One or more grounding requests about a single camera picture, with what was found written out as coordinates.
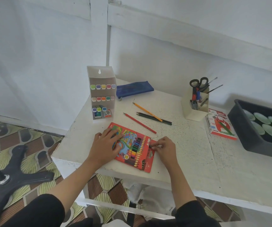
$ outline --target black scissors handle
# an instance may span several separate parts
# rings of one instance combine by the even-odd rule
[[[198,88],[198,89],[200,90],[200,89],[206,87],[206,85],[207,85],[208,83],[209,83],[209,79],[208,79],[207,77],[202,77],[202,78],[200,79],[200,81],[197,80],[197,79],[191,80],[191,81],[190,81],[190,86],[191,86],[191,87],[196,87],[196,88]]]

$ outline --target blue pencil case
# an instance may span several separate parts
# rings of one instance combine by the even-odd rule
[[[131,84],[117,86],[116,95],[119,99],[121,99],[123,97],[152,91],[154,91],[154,88],[149,84],[148,81],[134,82]]]

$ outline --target left hand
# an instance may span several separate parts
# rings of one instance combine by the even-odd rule
[[[94,164],[96,168],[99,169],[104,164],[113,160],[121,149],[120,146],[116,144],[112,150],[113,144],[123,137],[123,134],[118,134],[111,138],[112,135],[118,131],[119,129],[111,130],[111,128],[107,128],[103,133],[97,133],[94,136],[94,141],[86,161]]]

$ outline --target yellow pencil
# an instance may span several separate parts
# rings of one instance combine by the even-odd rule
[[[140,109],[144,110],[146,113],[149,113],[151,116],[154,116],[156,119],[158,119],[160,122],[162,122],[162,119],[158,118],[156,115],[153,115],[148,110],[145,110],[143,107],[139,106],[137,103],[133,103],[135,106],[139,107]]]

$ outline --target red pencil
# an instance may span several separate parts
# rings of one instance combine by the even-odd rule
[[[132,116],[129,116],[128,114],[124,113],[127,117],[129,117],[130,119],[134,120],[135,122],[139,123],[140,125],[144,126],[146,129],[149,129],[151,132],[157,134],[156,131],[152,130],[151,128],[149,128],[148,126],[145,126],[143,123],[139,122],[138,120],[134,119]]]

